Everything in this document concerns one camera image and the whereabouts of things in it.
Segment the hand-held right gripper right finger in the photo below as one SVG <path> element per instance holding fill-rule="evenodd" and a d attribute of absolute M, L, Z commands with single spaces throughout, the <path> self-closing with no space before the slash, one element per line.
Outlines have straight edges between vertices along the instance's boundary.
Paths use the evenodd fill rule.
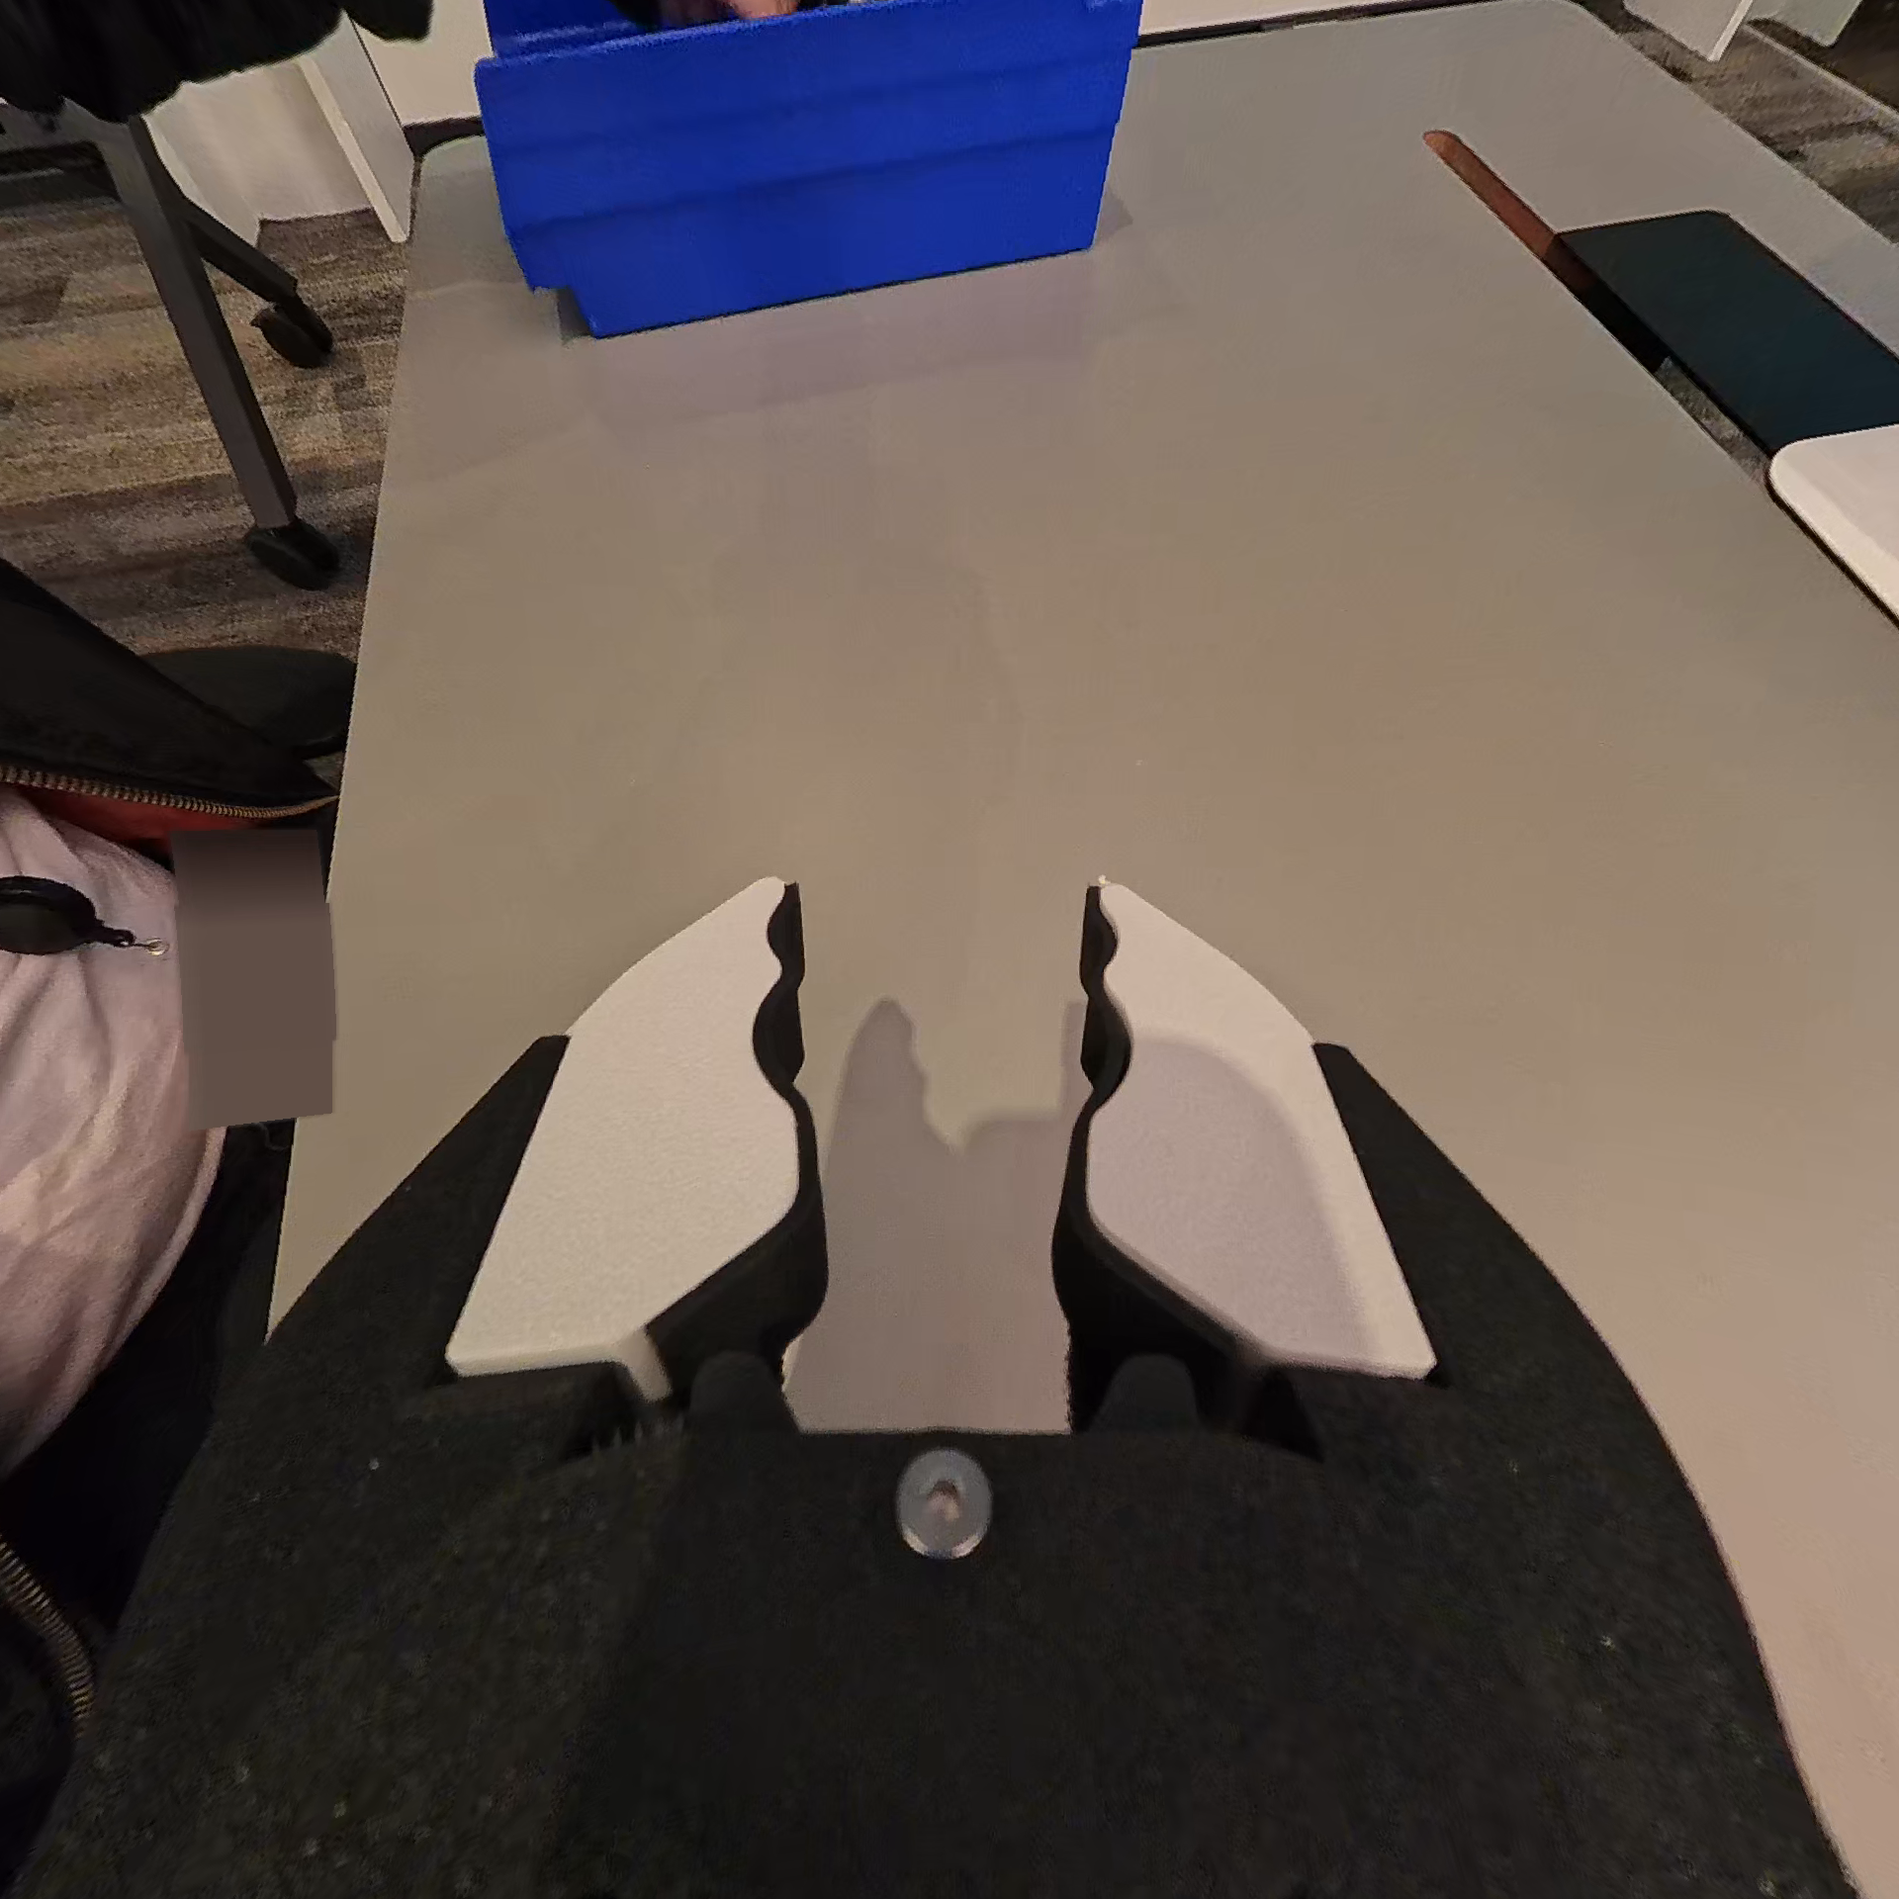
<path fill-rule="evenodd" d="M 1138 890 L 1084 897 L 1086 1094 L 1053 1224 L 1067 1403 L 1171 1361 L 1200 1422 L 1293 1370 L 1427 1383 L 1437 1357 L 1312 1031 Z"/>

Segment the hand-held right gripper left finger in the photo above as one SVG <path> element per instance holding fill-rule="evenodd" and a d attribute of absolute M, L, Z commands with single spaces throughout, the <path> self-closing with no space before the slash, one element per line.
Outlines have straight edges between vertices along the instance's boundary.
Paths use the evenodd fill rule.
<path fill-rule="evenodd" d="M 825 1297 L 801 979 L 801 890 L 765 877 L 581 1011 L 447 1338 L 457 1377 L 615 1368 L 654 1406 L 729 1352 L 782 1377 Z"/>

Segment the blue plastic bin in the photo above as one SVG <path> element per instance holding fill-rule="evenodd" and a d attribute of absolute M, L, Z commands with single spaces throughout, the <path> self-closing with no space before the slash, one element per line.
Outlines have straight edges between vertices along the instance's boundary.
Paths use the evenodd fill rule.
<path fill-rule="evenodd" d="M 513 258 L 611 338 L 1089 248 L 1144 9 L 483 12 Z"/>

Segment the person's white garment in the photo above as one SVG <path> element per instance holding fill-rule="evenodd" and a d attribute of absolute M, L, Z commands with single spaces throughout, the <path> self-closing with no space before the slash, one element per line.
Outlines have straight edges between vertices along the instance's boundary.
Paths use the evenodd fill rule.
<path fill-rule="evenodd" d="M 2 1471 L 71 1418 L 177 1271 L 221 1165 L 193 1131 L 170 955 L 2 953 Z"/>

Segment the person's black jacket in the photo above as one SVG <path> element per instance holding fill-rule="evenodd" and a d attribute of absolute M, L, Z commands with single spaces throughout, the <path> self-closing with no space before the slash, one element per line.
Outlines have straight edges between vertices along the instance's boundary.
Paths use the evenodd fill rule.
<path fill-rule="evenodd" d="M 4 953 L 170 955 L 174 837 L 290 824 L 331 848 L 334 794 L 313 762 L 184 691 L 12 562 L 2 594 Z M 159 1524 L 266 1330 L 295 1128 L 206 1133 L 221 1133 L 221 1165 L 177 1271 L 71 1418 L 2 1471 L 4 1886 L 74 1764 Z"/>

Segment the black monitor stand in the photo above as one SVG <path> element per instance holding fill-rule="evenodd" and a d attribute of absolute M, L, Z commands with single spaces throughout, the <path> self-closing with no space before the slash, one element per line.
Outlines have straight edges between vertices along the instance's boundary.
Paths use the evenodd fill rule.
<path fill-rule="evenodd" d="M 46 113 L 4 104 L 2 128 L 8 154 L 91 145 L 102 155 L 252 513 L 245 536 L 249 555 L 288 585 L 331 588 L 342 553 L 301 518 L 291 475 L 211 284 L 211 272 L 220 272 L 260 298 L 254 322 L 265 343 L 288 363 L 318 368 L 331 359 L 334 338 L 301 295 L 297 275 L 180 190 L 144 122 L 104 122 L 80 107 Z"/>

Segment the black flat pad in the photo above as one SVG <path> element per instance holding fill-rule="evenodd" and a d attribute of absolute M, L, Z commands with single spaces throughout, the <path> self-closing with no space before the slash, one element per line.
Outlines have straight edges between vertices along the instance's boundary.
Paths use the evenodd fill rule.
<path fill-rule="evenodd" d="M 1896 422 L 1894 351 L 1726 212 L 1566 229 L 1557 248 L 1591 315 L 1764 454 Z"/>

